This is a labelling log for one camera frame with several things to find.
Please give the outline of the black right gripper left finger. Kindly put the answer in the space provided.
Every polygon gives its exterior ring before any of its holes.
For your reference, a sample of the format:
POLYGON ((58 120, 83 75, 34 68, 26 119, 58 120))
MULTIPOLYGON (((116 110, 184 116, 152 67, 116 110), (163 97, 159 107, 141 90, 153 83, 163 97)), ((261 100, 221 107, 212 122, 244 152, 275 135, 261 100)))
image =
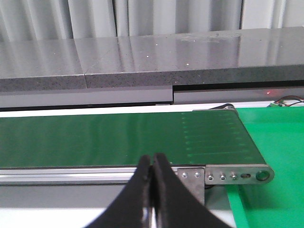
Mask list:
POLYGON ((88 228, 149 228, 151 226, 150 157, 140 158, 123 190, 88 228))

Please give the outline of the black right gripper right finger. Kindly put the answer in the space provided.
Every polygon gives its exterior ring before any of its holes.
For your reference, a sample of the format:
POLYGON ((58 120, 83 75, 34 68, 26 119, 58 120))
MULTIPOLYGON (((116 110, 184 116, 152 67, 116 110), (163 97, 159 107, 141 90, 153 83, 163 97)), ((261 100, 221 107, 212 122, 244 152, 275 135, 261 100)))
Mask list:
POLYGON ((165 154, 154 155, 154 207, 158 228, 228 228, 203 206, 173 172, 165 154))

